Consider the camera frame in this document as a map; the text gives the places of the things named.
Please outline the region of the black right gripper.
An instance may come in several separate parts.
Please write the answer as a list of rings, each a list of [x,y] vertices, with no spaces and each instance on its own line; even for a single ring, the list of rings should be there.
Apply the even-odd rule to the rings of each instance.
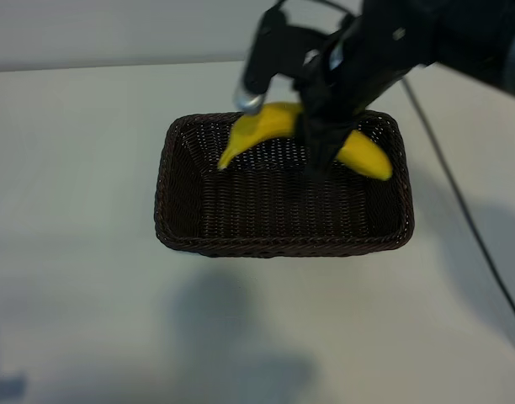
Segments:
[[[346,15],[331,33],[298,30],[305,33],[297,40],[305,52],[317,52],[298,63],[294,81],[304,110],[298,143],[306,149],[308,174],[324,179],[356,117],[410,71],[410,17]]]

